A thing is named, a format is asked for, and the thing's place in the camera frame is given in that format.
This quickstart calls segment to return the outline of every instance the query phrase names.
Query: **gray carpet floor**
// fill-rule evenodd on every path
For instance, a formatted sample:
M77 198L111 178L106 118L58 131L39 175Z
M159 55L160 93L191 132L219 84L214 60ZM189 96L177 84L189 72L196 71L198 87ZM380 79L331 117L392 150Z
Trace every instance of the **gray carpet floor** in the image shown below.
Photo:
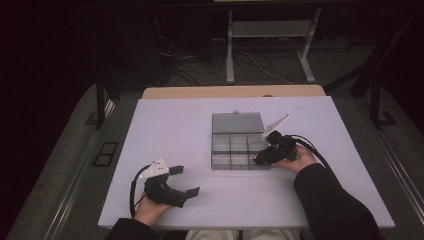
M347 43L344 39L338 39L312 44L308 59L317 84L325 86L355 69L374 48L373 44L361 44L347 50ZM236 42L234 85L287 84L286 81L307 84L296 57L296 51L301 46L301 41L284 39ZM182 51L174 56L179 60L175 69L184 74L171 75L165 86L226 85L224 53L225 44L219 39L214 43L215 57L207 61L191 58L189 53ZM268 73L264 73L256 64L260 64ZM382 93L381 110L390 112L397 125L376 130L368 118L369 95L352 98L349 90L353 82L354 79L328 94L332 96L396 224L396 227L383 229L382 232L388 240L424 239L423 223L393 173L380 140L381 136L387 140L417 191L422 193L424 137L386 91ZM90 114L96 112L95 87L87 91L76 106L9 239L42 239L45 236L48 239L103 239L107 235L108 230L98 227L97 221L140 96L139 92L124 93L119 101L113 102L114 110L108 115L104 126L95 130L95 126L86 125ZM91 166L103 142L118 143L112 164L110 167ZM307 229L304 234L307 239L313 239Z

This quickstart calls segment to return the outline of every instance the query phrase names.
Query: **table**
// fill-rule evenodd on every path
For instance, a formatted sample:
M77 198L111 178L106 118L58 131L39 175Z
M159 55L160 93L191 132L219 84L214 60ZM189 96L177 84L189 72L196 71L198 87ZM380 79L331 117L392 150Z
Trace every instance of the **table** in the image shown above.
M98 224L110 228L118 218L130 217L132 179L143 166L163 157L171 167L185 166L184 173L171 176L168 184L182 191L200 186L200 194L184 208L167 212L157 229L306 228L293 173L280 168L211 170L211 114L234 110L260 112L264 124L290 113L278 131L312 141L344 188L370 209L378 226L394 226L332 99L319 86L308 85L147 89L135 110ZM137 187L140 195L143 182Z

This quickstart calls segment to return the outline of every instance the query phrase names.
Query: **white pants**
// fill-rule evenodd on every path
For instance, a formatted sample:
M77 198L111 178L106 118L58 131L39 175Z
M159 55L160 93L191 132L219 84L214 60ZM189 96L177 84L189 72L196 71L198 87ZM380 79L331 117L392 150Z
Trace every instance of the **white pants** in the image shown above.
M238 230L190 230L186 240L237 240ZM298 230L243 230L243 240L300 240Z

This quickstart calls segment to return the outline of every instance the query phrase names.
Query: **person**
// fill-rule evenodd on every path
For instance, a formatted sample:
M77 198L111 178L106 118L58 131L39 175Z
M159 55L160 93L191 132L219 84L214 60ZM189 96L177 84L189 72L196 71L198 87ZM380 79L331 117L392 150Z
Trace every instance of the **person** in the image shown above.
M296 160L279 161L273 165L290 169L296 174L294 189L302 203L314 239L383 240L384 237L368 208L347 193L307 148L297 145L296 150ZM169 205L157 204L144 197L134 218L119 219L106 239L158 239L159 236L151 227L170 208L172 207ZM187 237L198 233L199 231L190 231ZM226 238L235 237L235 232L231 231L216 233Z

